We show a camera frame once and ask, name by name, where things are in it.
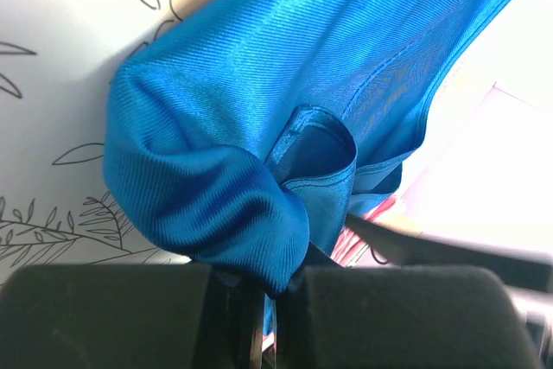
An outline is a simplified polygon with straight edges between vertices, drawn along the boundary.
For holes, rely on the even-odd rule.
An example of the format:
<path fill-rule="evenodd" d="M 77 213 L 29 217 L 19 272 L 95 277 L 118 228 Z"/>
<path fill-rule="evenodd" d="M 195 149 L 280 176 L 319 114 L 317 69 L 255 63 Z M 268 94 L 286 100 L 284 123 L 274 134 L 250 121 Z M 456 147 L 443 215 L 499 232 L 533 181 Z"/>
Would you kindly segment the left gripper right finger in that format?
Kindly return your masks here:
<path fill-rule="evenodd" d="M 280 368 L 538 368 L 500 280 L 466 266 L 308 267 L 277 303 Z"/>

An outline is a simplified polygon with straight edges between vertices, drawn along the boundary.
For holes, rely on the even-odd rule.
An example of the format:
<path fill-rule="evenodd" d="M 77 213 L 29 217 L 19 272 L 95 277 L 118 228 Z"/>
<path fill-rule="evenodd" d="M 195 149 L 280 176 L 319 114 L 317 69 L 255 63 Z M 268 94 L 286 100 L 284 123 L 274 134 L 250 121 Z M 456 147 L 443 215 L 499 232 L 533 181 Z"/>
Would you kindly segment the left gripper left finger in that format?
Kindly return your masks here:
<path fill-rule="evenodd" d="M 1 290 L 1 365 L 259 368 L 263 309 L 206 264 L 30 266 Z"/>

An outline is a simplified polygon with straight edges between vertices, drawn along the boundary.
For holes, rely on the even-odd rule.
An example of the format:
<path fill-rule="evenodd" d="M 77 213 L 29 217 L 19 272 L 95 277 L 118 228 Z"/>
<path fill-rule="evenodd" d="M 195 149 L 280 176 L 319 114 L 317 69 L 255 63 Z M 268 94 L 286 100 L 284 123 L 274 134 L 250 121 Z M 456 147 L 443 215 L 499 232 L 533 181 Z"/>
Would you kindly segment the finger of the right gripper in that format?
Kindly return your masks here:
<path fill-rule="evenodd" d="M 393 231 L 377 249 L 389 263 L 398 266 L 466 265 L 485 268 L 506 285 L 550 294 L 552 264 L 536 259 L 482 251 Z"/>

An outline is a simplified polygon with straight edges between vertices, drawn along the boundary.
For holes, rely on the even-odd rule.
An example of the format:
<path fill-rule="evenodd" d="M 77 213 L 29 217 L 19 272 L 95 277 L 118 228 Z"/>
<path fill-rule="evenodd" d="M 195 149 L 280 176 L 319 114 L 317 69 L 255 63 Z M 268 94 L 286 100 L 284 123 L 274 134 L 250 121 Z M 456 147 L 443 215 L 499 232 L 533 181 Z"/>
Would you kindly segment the blue cloth napkin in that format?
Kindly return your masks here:
<path fill-rule="evenodd" d="M 285 291 L 393 194 L 441 81 L 511 0 L 213 0 L 117 70 L 104 178 L 159 248 Z"/>

